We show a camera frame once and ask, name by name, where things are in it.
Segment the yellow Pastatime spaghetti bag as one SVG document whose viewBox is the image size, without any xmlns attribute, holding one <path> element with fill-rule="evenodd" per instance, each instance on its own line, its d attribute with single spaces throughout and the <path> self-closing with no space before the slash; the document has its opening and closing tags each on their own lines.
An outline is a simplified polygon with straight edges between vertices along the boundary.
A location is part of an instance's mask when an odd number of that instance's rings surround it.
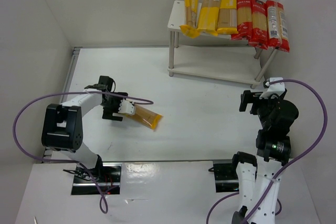
<svg viewBox="0 0 336 224">
<path fill-rule="evenodd" d="M 130 114 L 123 114 L 123 115 L 150 128 L 153 131 L 156 130 L 159 122 L 163 118 L 162 115 L 157 114 L 149 109 L 146 109 L 138 104 L 134 106 L 134 113 L 132 115 Z"/>
</svg>

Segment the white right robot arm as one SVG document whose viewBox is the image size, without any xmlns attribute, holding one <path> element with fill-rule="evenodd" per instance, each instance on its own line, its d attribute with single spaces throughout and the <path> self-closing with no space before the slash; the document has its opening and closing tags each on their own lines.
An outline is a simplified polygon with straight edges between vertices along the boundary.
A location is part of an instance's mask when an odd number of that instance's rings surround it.
<svg viewBox="0 0 336 224">
<path fill-rule="evenodd" d="M 299 116 L 297 107 L 285 100 L 286 92 L 251 92 L 240 96 L 239 111 L 251 104 L 261 129 L 256 138 L 257 154 L 234 154 L 232 162 L 239 182 L 238 210 L 232 223 L 275 223 L 281 177 L 275 174 L 289 162 L 290 127 Z"/>
</svg>

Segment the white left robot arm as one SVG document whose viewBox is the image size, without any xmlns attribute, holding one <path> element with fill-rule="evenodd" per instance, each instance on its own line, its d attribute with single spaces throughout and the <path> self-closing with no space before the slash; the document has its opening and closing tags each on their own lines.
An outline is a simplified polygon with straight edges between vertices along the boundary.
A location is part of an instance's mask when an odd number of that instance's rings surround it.
<svg viewBox="0 0 336 224">
<path fill-rule="evenodd" d="M 96 106 L 102 106 L 104 119 L 121 121 L 120 116 L 113 114 L 119 112 L 122 96 L 127 97 L 128 93 L 117 92 L 114 97 L 101 94 L 96 89 L 85 89 L 83 94 L 67 102 L 50 104 L 46 109 L 41 136 L 43 146 L 62 152 L 71 160 L 84 164 L 87 169 L 102 169 L 101 157 L 83 141 L 82 118 Z"/>
</svg>

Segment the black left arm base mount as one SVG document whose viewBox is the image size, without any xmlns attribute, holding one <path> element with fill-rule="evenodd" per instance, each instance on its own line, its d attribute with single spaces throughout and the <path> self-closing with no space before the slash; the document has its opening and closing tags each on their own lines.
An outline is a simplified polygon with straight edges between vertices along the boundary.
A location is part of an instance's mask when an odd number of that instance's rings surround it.
<svg viewBox="0 0 336 224">
<path fill-rule="evenodd" d="M 120 194 L 121 163 L 103 163 L 104 171 L 102 175 L 91 171 L 100 190 L 106 195 Z M 99 191 L 92 181 L 91 176 L 82 167 L 76 169 L 63 169 L 65 173 L 72 175 L 72 195 L 98 195 Z"/>
</svg>

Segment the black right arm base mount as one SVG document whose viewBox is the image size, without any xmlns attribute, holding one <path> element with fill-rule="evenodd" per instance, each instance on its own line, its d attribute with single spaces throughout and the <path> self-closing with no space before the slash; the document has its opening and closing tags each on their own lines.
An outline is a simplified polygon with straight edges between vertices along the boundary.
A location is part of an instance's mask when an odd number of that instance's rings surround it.
<svg viewBox="0 0 336 224">
<path fill-rule="evenodd" d="M 228 160 L 213 162 L 208 172 L 214 175 L 216 193 L 233 193 L 239 191 L 238 176 Z"/>
</svg>

